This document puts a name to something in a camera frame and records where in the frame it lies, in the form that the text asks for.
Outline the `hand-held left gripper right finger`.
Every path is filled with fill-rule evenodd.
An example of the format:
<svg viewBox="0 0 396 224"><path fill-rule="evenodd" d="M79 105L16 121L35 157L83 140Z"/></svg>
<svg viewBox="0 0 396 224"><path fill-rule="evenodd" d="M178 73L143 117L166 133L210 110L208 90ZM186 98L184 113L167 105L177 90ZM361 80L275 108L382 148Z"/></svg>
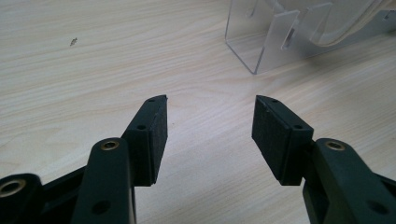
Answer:
<svg viewBox="0 0 396 224"><path fill-rule="evenodd" d="M313 133L280 101L256 97L252 139L280 185L304 187L311 224L396 224L396 181L349 144Z"/></svg>

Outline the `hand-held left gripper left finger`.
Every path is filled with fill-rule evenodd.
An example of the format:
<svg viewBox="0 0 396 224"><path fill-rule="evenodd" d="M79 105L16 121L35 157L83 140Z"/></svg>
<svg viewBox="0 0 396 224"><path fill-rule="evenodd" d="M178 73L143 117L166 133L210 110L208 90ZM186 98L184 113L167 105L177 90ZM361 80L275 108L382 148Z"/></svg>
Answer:
<svg viewBox="0 0 396 224"><path fill-rule="evenodd" d="M71 224L135 224L136 187L156 183L167 141L167 97L147 99L120 137L91 150Z"/></svg>

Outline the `clear acrylic rack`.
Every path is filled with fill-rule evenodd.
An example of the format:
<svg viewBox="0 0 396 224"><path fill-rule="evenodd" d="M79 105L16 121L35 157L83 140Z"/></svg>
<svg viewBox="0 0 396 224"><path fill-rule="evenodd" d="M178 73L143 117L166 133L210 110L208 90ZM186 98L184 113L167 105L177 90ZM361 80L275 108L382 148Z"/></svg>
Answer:
<svg viewBox="0 0 396 224"><path fill-rule="evenodd" d="M259 74L396 31L396 0L232 0L225 41Z"/></svg>

